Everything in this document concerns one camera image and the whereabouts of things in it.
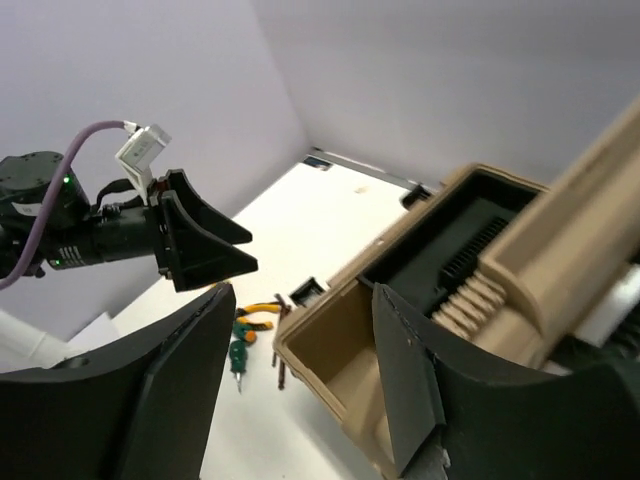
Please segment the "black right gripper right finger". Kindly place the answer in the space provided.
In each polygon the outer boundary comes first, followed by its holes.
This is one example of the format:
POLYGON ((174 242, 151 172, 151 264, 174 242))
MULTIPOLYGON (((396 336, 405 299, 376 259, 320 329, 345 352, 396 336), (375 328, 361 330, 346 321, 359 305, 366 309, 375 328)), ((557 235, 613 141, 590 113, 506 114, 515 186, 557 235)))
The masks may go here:
POLYGON ((403 479, 635 479, 639 365, 558 376, 490 354, 385 285, 373 328, 395 468, 403 479))

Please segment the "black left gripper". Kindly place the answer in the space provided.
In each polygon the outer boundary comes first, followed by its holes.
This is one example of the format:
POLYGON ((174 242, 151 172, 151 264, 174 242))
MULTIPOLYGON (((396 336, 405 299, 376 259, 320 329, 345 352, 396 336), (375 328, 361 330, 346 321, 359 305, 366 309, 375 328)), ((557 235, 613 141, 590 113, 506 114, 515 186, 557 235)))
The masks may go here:
MULTIPOLYGON (((131 191, 126 179, 108 183, 90 204, 80 193, 56 204, 44 234, 44 258, 55 270, 149 256, 157 228, 146 218, 139 197, 103 204, 109 194, 131 191)), ((162 177, 159 197, 160 272, 178 292, 196 290, 258 269, 255 257, 239 247, 252 233, 213 208, 182 169, 162 177)))

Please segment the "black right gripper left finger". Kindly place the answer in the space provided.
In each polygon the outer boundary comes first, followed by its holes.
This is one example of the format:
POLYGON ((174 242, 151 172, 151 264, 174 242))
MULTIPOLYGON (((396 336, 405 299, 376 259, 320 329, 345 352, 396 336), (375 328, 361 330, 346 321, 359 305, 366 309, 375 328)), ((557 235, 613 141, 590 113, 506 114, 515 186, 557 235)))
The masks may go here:
POLYGON ((51 369, 1 377, 5 479, 196 479, 235 315, 219 284, 51 369))

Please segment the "tan plastic toolbox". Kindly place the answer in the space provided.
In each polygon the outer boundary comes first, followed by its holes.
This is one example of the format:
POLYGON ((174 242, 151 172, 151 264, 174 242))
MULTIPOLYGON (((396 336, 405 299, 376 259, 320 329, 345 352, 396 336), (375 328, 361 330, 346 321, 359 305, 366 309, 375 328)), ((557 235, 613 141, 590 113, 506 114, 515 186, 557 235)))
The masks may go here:
POLYGON ((552 185, 472 164, 279 328, 274 348, 386 479, 635 479, 639 107, 552 185))

